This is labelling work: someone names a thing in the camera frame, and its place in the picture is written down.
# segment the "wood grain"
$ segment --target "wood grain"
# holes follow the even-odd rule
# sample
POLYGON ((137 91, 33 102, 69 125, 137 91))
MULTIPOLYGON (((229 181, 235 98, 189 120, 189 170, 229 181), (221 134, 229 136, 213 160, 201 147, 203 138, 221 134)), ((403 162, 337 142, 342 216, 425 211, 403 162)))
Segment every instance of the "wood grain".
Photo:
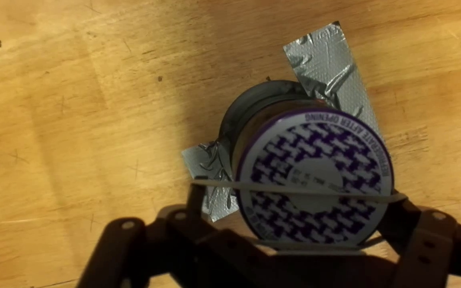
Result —
POLYGON ((73 286, 107 221, 182 203, 181 149, 333 19, 397 187, 461 221, 461 0, 0 0, 0 286, 73 286))

